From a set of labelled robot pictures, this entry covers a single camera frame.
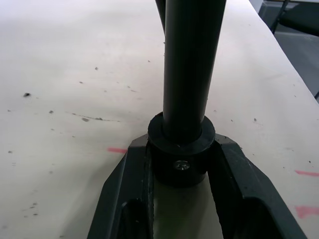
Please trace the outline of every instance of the red mark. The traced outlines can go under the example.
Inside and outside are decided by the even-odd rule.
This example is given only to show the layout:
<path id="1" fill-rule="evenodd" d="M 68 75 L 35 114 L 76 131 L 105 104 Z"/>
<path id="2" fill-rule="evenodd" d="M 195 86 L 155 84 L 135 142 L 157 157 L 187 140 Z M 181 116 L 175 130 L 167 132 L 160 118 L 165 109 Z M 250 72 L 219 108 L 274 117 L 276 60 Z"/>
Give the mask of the red mark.
<path id="1" fill-rule="evenodd" d="M 128 150 L 126 148 L 112 148 L 112 147 L 109 147 L 108 151 L 109 152 L 113 152 L 113 153 L 126 153 Z"/>
<path id="2" fill-rule="evenodd" d="M 300 170 L 295 170 L 295 172 L 301 175 L 319 177 L 319 173 L 315 173 L 315 172 L 306 172 L 306 171 L 300 171 Z"/>
<path id="3" fill-rule="evenodd" d="M 309 215 L 317 215 L 319 216 L 319 208 L 316 207 L 307 207 L 307 206 L 298 206 L 295 207 L 298 217 L 305 218 Z"/>

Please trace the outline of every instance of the white table surface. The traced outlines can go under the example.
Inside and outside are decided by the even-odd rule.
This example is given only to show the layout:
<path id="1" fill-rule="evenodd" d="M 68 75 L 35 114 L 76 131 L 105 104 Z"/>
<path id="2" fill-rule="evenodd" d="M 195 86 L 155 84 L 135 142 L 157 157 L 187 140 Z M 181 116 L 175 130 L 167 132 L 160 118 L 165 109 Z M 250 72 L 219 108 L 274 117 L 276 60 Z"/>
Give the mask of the white table surface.
<path id="1" fill-rule="evenodd" d="M 0 2 L 0 239 L 86 238 L 109 147 L 162 110 L 163 42 L 153 0 Z M 206 115 L 317 239 L 319 174 L 295 170 L 319 172 L 319 106 L 248 0 L 227 2 Z M 155 238 L 222 238 L 207 180 L 155 201 Z"/>

